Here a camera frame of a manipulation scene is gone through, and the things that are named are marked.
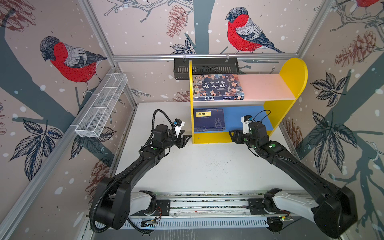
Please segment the blue book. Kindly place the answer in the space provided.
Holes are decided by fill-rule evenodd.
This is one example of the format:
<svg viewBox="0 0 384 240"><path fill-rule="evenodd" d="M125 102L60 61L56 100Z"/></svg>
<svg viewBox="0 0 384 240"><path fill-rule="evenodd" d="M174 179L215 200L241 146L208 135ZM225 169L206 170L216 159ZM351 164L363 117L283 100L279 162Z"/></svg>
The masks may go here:
<svg viewBox="0 0 384 240"><path fill-rule="evenodd" d="M194 128L226 128L224 109L194 109Z"/></svg>
<svg viewBox="0 0 384 240"><path fill-rule="evenodd" d="M196 129L194 128L195 133L224 133L225 128L208 128L208 129Z"/></svg>

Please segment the large illustrated box book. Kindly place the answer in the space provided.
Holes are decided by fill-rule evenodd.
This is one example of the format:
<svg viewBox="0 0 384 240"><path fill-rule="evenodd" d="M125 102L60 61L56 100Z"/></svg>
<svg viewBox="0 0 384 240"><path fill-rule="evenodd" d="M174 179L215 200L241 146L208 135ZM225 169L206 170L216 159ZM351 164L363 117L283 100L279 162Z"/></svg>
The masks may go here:
<svg viewBox="0 0 384 240"><path fill-rule="evenodd" d="M239 101L245 98L238 75L193 76L194 101Z"/></svg>

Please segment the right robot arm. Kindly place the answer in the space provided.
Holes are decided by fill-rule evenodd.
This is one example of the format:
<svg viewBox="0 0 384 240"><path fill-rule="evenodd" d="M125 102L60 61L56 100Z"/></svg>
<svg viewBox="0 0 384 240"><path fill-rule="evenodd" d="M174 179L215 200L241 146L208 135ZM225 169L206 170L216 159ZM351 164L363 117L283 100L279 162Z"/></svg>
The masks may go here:
<svg viewBox="0 0 384 240"><path fill-rule="evenodd" d="M356 197L348 187L340 188L311 171L282 144L271 141L261 122L247 122L247 130L229 132L232 142L245 144L253 155L265 159L297 182L312 200L293 196L279 188L264 195L269 214L287 211L317 225L328 237L337 239L358 221Z"/></svg>

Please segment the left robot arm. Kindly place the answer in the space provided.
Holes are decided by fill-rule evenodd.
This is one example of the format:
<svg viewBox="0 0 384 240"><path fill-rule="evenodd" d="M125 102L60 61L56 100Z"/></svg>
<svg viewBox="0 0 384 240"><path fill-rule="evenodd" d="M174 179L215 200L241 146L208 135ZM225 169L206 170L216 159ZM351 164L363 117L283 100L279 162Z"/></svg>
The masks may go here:
<svg viewBox="0 0 384 240"><path fill-rule="evenodd" d="M109 228L118 230L125 222L134 227L131 215L138 212L151 215L159 209L154 192L141 190L133 195L132 189L170 153L171 147L181 149L186 146L191 136L184 134L184 124L180 119L175 119L171 128L157 125L151 131L149 142L139 151L140 156L136 161L121 173L112 178L105 177L99 182L89 212L90 227L94 233L102 233Z"/></svg>

